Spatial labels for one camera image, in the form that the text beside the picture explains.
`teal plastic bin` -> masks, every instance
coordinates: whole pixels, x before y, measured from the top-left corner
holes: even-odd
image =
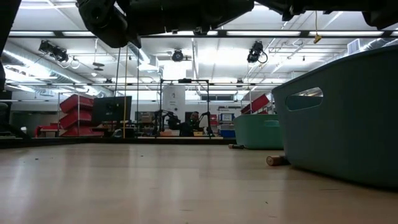
[[[283,149],[277,115],[247,114],[234,119],[236,143],[248,149]]]
[[[383,47],[341,58],[274,88],[289,162],[398,189],[397,62],[398,46]],[[316,87],[322,90],[321,100],[295,96]]]

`red storage rack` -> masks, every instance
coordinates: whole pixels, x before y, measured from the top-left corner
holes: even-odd
[[[77,125],[78,113],[77,109],[70,111],[66,116],[60,120],[61,127],[68,129],[70,126]],[[91,112],[80,110],[80,126],[91,124]]]
[[[93,110],[93,105],[94,105],[93,99],[80,96],[80,99],[78,100],[78,95],[74,94],[68,97],[62,103],[60,103],[60,108],[62,112],[69,113],[69,111],[77,108],[78,101],[80,101],[80,110],[87,110],[87,111]]]
[[[254,112],[256,112],[259,109],[266,106],[268,103],[269,103],[269,100],[268,100],[267,96],[265,94],[263,94],[251,103],[251,111],[250,111],[250,104],[248,104],[241,110],[241,113],[242,114],[253,114]]]
[[[62,137],[78,137],[78,136],[86,136],[86,137],[101,137],[104,133],[93,131],[91,127],[80,126],[78,131],[77,126],[72,126],[62,134]]]
[[[94,100],[81,96],[78,100],[78,95],[72,95],[60,104],[62,112],[66,113],[61,120],[60,125],[67,131],[62,134],[62,137],[77,137],[77,136],[102,136],[101,132],[93,132],[91,130],[93,123],[91,122],[91,115],[93,111]]]

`wooden floor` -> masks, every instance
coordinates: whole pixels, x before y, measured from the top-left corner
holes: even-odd
[[[398,195],[267,167],[281,151],[81,144],[0,151],[0,223],[398,223]]]

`computer monitor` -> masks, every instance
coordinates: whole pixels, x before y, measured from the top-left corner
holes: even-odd
[[[129,121],[131,114],[131,96],[126,97],[126,117],[124,117],[124,96],[95,98],[91,122]]]

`white cylinder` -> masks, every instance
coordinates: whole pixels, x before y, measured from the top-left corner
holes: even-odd
[[[171,111],[185,121],[185,86],[168,85],[163,89],[163,110]]]

